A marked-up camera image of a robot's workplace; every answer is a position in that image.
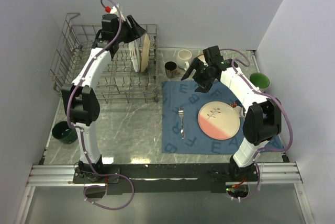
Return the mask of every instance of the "silver fork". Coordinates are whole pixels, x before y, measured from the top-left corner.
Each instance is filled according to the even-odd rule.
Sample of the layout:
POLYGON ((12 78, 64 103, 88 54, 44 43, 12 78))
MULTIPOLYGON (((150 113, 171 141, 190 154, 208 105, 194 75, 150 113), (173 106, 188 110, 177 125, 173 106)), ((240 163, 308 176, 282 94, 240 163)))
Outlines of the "silver fork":
POLYGON ((183 121, 183 117, 184 117, 184 108, 183 108, 183 106, 179 107, 178 113, 179 113, 179 116, 180 116, 180 118, 182 120, 182 130, 180 132, 182 134, 182 139, 184 139, 185 138, 185 130, 184 130, 184 121, 183 121))

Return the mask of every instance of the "pink and white plate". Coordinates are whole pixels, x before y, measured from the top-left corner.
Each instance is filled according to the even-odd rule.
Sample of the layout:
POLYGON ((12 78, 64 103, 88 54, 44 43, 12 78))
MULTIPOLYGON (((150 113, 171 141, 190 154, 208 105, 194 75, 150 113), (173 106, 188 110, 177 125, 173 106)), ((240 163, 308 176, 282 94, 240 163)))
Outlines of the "pink and white plate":
POLYGON ((240 128, 238 113, 223 102, 210 102, 204 105, 198 114, 201 130, 217 140, 233 137, 240 128))

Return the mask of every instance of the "dark cup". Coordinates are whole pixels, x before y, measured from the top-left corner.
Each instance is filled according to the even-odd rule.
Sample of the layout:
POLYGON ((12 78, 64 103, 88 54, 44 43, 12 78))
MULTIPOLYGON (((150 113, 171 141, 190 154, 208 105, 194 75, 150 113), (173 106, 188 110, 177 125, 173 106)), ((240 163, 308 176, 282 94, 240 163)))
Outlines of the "dark cup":
POLYGON ((174 78, 179 75, 179 71, 177 70, 177 64, 175 62, 167 62, 165 64, 165 73, 169 79, 174 78))
POLYGON ((52 128, 52 136, 63 144, 71 144, 77 139, 77 132, 68 126, 68 122, 60 121, 52 128))

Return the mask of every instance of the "metal wire rack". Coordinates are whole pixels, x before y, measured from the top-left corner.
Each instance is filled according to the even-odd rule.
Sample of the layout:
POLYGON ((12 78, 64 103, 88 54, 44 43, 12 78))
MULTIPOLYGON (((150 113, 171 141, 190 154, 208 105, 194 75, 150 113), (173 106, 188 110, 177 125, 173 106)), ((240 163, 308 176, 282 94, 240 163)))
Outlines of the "metal wire rack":
MULTIPOLYGON (((61 87, 71 83, 81 72, 88 57, 96 33, 101 25, 73 25, 72 20, 80 13, 68 13, 50 67, 49 75, 54 81, 53 89, 61 96, 61 87)), ((130 59, 127 44, 120 44, 113 60, 103 71, 95 89, 96 97, 108 103, 113 99, 156 100, 157 97, 157 27, 141 25, 151 41, 149 65, 145 72, 136 73, 130 59)), ((144 36, 138 39, 140 51, 144 36)))

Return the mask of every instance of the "white cup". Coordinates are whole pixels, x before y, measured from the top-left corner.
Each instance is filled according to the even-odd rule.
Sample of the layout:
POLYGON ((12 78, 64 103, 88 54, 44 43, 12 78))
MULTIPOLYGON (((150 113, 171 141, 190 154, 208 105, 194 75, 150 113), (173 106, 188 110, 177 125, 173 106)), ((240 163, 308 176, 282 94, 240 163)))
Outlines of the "white cup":
POLYGON ((192 62, 192 53, 189 50, 181 50, 178 52, 176 63, 179 68, 187 71, 192 62))

